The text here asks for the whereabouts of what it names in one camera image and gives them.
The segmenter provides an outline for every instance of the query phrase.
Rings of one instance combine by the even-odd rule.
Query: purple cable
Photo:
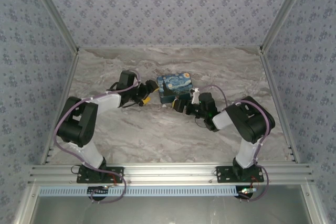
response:
[[[107,200],[107,201],[95,201],[95,200],[92,198],[92,197],[93,197],[93,194],[91,194],[91,197],[90,197],[90,198],[91,198],[92,202],[96,202],[96,203],[99,203],[99,204],[112,203],[112,202],[116,202],[116,201],[120,200],[120,199],[125,195],[125,193],[126,193],[126,188],[127,188],[126,180],[125,180],[124,177],[121,176],[119,173],[115,173],[115,172],[112,172],[112,171],[109,171],[109,170],[101,170],[101,169],[97,169],[97,168],[91,166],[90,164],[86,163],[85,160],[84,160],[81,156],[77,155],[75,152],[72,152],[72,151],[67,150],[67,149],[63,148],[62,146],[60,146],[60,144],[57,142],[56,136],[57,136],[57,132],[58,132],[60,126],[62,125],[62,123],[64,122],[65,118],[66,118],[66,117],[67,117],[67,116],[68,116],[68,115],[69,115],[75,108],[77,108],[77,107],[78,107],[79,105],[81,105],[82,103],[85,103],[85,102],[90,101],[90,100],[93,100],[93,99],[97,99],[97,98],[105,97],[105,96],[110,95],[110,94],[116,94],[116,93],[120,93],[120,92],[125,92],[125,91],[128,91],[128,90],[130,90],[130,89],[136,87],[137,85],[139,85],[139,83],[141,82],[140,74],[139,74],[136,70],[130,70],[130,71],[134,72],[134,73],[137,75],[137,82],[136,82],[136,83],[134,83],[132,86],[130,86],[130,87],[126,88],[126,89],[123,89],[123,90],[107,91],[107,92],[105,92],[105,93],[103,93],[103,94],[99,94],[99,95],[96,95],[96,96],[94,96],[94,97],[84,98],[83,100],[79,101],[79,102],[76,103],[74,106],[72,106],[72,107],[71,107],[71,108],[64,114],[64,116],[59,120],[58,124],[57,124],[56,127],[55,127],[54,133],[52,134],[52,139],[54,140],[54,144],[55,144],[58,148],[60,148],[60,149],[61,149],[62,151],[64,151],[64,152],[66,152],[66,153],[68,153],[68,154],[70,154],[70,155],[72,155],[72,156],[78,158],[78,159],[82,162],[82,164],[85,165],[87,168],[90,168],[90,169],[92,169],[92,170],[96,170],[96,171],[101,172],[101,173],[108,173],[108,174],[115,175],[115,176],[119,177],[119,178],[122,180],[122,182],[124,183],[124,190],[122,191],[122,194],[121,194],[118,198],[116,198],[116,199],[113,199],[113,200]]]
[[[261,113],[261,115],[262,115],[263,118],[265,119],[265,123],[266,123],[266,131],[265,131],[265,134],[264,134],[263,137],[261,138],[261,140],[260,140],[260,142],[259,142],[259,144],[258,144],[257,150],[256,150],[256,152],[255,152],[255,154],[254,154],[254,157],[253,157],[254,165],[257,166],[257,167],[259,167],[259,168],[261,168],[261,169],[264,170],[264,172],[265,172],[265,175],[266,175],[266,187],[265,187],[265,190],[264,190],[258,197],[254,198],[254,199],[247,199],[247,201],[256,201],[256,200],[259,200],[260,198],[262,198],[262,197],[266,194],[266,192],[267,192],[267,190],[268,190],[268,186],[269,186],[269,177],[268,177],[268,173],[267,173],[266,169],[265,169],[262,165],[258,165],[258,164],[257,164],[257,156],[258,156],[258,153],[259,153],[259,151],[260,151],[260,149],[261,149],[261,145],[262,145],[263,141],[265,140],[265,138],[268,136],[268,134],[269,134],[269,132],[270,132],[270,125],[269,125],[269,121],[268,121],[268,119],[267,119],[266,114],[264,113],[264,111],[263,111],[258,105],[254,104],[254,103],[252,103],[252,102],[250,102],[250,101],[246,101],[246,100],[236,101],[235,103],[246,103],[246,104],[249,104],[249,105],[255,107],[255,108]]]
[[[227,103],[226,95],[225,95],[224,91],[223,91],[219,86],[214,85],[214,84],[210,84],[210,85],[201,87],[199,90],[202,91],[203,89],[206,89],[206,88],[209,88],[209,87],[215,87],[215,88],[217,88],[217,89],[222,93],[222,95],[223,95],[223,97],[224,97],[224,100],[225,100],[225,104],[226,104],[226,106],[228,107],[228,103]]]

